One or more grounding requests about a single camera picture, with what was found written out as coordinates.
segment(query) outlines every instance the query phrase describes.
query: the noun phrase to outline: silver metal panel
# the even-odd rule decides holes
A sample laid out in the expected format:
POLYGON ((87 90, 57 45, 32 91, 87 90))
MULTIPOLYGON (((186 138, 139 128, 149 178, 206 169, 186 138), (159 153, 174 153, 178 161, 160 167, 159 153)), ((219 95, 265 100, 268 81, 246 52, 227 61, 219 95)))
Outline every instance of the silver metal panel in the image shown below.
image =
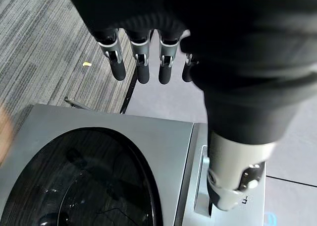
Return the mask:
POLYGON ((211 217, 208 215, 209 195, 206 175, 209 158, 207 157, 207 125, 195 124, 194 130, 198 131, 198 134, 193 132, 193 136, 197 134, 197 142, 194 146, 196 149, 182 225, 263 226, 265 177, 262 178, 258 187, 251 191, 247 201, 244 200, 246 204, 241 202, 228 212, 221 211, 214 206, 211 217))
POLYGON ((158 185, 163 223, 173 225, 192 123, 46 105, 33 107, 0 168, 0 215, 15 181, 32 157, 54 138, 81 127, 116 130, 139 147, 158 185))

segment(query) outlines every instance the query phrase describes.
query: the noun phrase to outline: silver appliance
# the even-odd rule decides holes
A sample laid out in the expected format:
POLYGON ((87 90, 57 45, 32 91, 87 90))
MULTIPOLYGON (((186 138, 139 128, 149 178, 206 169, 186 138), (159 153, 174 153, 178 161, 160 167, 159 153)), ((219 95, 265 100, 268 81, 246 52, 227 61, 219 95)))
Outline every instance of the silver appliance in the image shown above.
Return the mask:
POLYGON ((0 225, 72 225, 75 217, 94 220, 90 225, 103 221, 116 225, 117 217, 123 220, 117 225, 262 226, 265 177, 235 209, 223 212, 213 207, 211 216, 208 215, 206 144, 206 124, 35 105, 0 167, 0 225), (98 147, 87 141, 102 145, 99 138, 110 135, 102 143, 104 148, 124 140, 137 147, 131 151, 133 156, 125 154, 122 164, 115 162, 117 155, 105 160, 103 156, 114 154, 111 150, 95 154, 102 161, 85 156, 98 147), (58 163, 60 153, 63 163, 58 163), (134 182, 134 174, 128 174, 130 180, 114 176, 122 170, 114 170, 118 168, 114 166, 134 163, 130 158, 138 163, 143 161, 137 167, 143 172, 141 186, 134 182), (90 187, 89 179, 96 182, 96 190, 90 187), (96 205, 105 196, 118 204, 121 195, 130 198, 128 203, 122 203, 122 208, 110 209, 109 204, 93 212, 84 208, 89 200, 96 205), (142 197, 144 202, 149 200, 149 208, 139 206, 142 197), (31 206, 34 201, 39 204, 31 206), (129 215, 135 205, 140 210, 129 215))

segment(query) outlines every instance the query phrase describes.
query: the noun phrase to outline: black glass lid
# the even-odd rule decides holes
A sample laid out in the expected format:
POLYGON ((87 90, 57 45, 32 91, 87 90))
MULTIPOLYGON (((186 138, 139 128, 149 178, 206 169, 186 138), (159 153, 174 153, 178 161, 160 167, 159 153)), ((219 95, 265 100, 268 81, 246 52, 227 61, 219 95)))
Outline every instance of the black glass lid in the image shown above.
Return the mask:
POLYGON ((114 130, 80 128, 32 158, 10 193, 0 225, 156 226, 162 225, 162 213, 141 151, 114 130))

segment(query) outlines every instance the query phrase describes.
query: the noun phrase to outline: striped carpet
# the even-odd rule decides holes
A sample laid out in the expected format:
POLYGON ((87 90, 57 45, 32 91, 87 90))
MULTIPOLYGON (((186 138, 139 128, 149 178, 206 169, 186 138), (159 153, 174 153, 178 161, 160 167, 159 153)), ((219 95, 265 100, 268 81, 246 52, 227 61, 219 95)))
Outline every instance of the striped carpet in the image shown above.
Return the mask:
POLYGON ((118 113, 135 65, 122 30, 119 37, 127 70, 121 82, 70 0, 0 0, 0 105, 15 129, 33 104, 69 106, 65 96, 118 113))

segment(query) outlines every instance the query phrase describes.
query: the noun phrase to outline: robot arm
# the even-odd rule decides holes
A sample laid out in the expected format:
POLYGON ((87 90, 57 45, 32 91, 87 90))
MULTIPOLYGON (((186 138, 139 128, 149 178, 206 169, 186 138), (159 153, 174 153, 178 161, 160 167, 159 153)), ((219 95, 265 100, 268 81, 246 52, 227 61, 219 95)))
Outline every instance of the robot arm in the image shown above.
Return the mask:
POLYGON ((316 1, 72 0, 118 80, 125 69, 117 28, 131 41, 141 83, 149 79, 149 32, 159 30, 162 84, 190 30, 180 42, 183 79, 205 95, 208 191, 222 210, 257 186, 299 104, 316 93, 316 1))

